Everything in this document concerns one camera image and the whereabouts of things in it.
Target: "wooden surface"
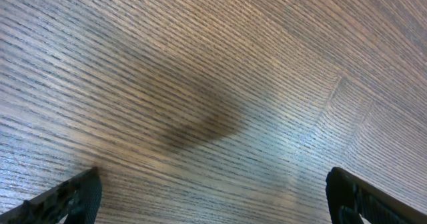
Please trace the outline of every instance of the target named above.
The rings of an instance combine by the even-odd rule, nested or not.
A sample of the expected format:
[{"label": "wooden surface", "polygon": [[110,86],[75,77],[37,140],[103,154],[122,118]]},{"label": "wooden surface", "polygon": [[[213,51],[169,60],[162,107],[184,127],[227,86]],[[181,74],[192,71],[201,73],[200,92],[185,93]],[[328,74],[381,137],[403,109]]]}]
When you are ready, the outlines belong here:
[{"label": "wooden surface", "polygon": [[0,212],[91,166],[98,223],[427,213],[427,0],[0,0]]}]

